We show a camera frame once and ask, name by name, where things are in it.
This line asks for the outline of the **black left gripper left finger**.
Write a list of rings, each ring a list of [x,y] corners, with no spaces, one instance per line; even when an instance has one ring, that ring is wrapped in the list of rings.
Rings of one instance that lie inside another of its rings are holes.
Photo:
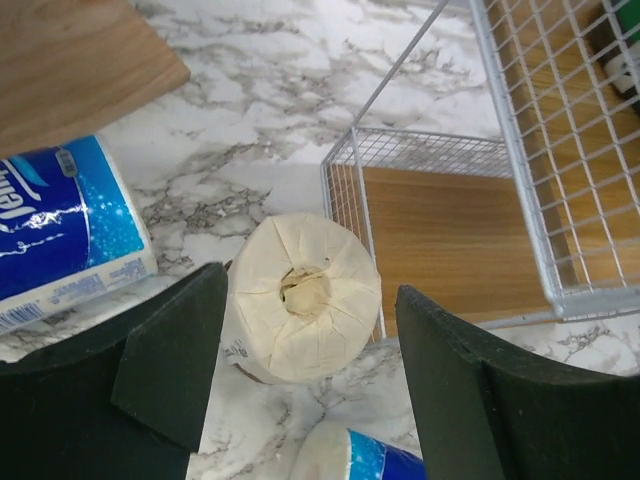
[[[182,479],[199,449],[225,311],[209,263],[1,366],[5,479]]]

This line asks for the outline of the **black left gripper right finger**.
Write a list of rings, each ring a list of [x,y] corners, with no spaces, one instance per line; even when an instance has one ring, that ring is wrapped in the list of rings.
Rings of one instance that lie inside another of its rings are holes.
[[[396,320],[431,479],[635,479],[639,380],[520,348],[403,285]]]

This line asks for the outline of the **blue Tempo roll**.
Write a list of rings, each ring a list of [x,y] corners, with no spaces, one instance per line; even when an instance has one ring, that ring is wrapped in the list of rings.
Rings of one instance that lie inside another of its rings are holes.
[[[148,231],[100,137],[2,159],[2,333],[157,271]]]
[[[329,421],[301,445],[291,480],[426,480],[423,460],[403,449]]]

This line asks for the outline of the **white wire wooden shelf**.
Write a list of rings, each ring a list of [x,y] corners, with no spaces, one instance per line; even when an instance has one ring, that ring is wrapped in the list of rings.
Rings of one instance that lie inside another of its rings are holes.
[[[375,340],[403,284],[489,328],[638,312],[639,115],[598,85],[597,2],[471,3],[499,139],[355,121],[323,160],[382,278]]]

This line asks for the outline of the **beige brown paper roll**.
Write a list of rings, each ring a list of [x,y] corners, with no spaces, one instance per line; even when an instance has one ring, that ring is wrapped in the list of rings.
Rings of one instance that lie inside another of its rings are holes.
[[[350,230],[310,213],[269,216],[228,269],[221,350],[259,382],[313,383],[361,353],[381,304],[375,262]]]

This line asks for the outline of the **green roll front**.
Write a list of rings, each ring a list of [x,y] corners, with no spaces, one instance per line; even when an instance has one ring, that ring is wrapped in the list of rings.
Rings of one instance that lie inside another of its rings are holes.
[[[598,1],[585,38],[599,67],[598,85],[639,115],[639,2]]]

